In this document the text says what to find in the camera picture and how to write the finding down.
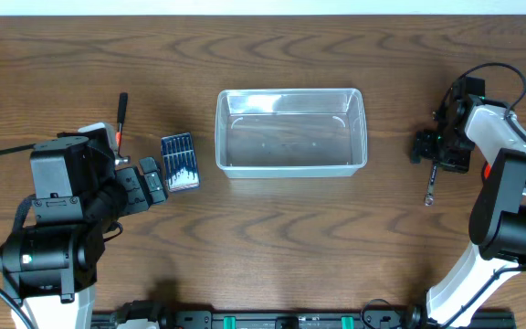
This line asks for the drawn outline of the blue precision screwdriver set case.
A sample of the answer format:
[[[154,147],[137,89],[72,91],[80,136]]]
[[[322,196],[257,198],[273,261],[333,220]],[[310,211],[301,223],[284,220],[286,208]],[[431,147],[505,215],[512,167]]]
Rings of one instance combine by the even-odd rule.
[[[161,140],[164,179],[170,193],[198,188],[200,175],[190,133],[165,136]]]

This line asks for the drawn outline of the red handled pliers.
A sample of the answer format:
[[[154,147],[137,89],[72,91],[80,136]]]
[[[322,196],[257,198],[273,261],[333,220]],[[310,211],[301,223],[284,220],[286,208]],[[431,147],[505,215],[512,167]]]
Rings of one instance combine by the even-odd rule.
[[[489,178],[490,171],[491,171],[491,165],[488,162],[486,162],[482,168],[482,180],[483,181],[486,181]]]

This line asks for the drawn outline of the claw hammer black handle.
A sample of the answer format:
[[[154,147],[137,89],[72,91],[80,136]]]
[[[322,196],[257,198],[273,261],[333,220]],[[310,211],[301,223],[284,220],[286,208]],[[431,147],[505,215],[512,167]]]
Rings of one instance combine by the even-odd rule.
[[[117,132],[115,133],[115,139],[117,144],[117,151],[115,157],[116,165],[126,165],[130,162],[129,156],[121,155],[121,139],[122,131],[126,118],[126,110],[128,104],[128,93],[122,92],[119,95],[118,114],[117,114]]]

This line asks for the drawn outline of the silver combination wrench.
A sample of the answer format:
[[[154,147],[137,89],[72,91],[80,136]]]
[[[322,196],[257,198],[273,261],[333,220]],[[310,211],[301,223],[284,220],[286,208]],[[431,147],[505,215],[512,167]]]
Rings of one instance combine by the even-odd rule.
[[[431,172],[428,178],[426,195],[424,198],[424,205],[426,207],[433,206],[435,202],[434,191],[435,191],[435,182],[437,178],[437,169],[438,169],[437,163],[433,162],[432,167],[431,167]]]

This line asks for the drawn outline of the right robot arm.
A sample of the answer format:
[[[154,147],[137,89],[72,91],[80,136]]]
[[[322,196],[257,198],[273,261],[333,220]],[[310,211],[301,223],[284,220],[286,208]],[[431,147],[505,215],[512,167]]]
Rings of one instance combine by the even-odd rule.
[[[485,158],[471,210],[469,243],[446,277],[405,315],[405,328],[458,328],[507,280],[526,272],[526,132],[511,106],[481,94],[446,96],[437,129],[416,137],[412,159],[465,173],[470,154]]]

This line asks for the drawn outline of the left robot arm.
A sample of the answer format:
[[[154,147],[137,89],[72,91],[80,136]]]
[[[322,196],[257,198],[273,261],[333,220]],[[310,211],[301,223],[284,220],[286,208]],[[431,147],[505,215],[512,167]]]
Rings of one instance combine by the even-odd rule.
[[[17,209],[0,247],[17,327],[90,327],[97,263],[120,218],[166,201],[156,160],[145,157],[119,169],[111,141],[97,130],[61,133],[35,145],[35,193]]]

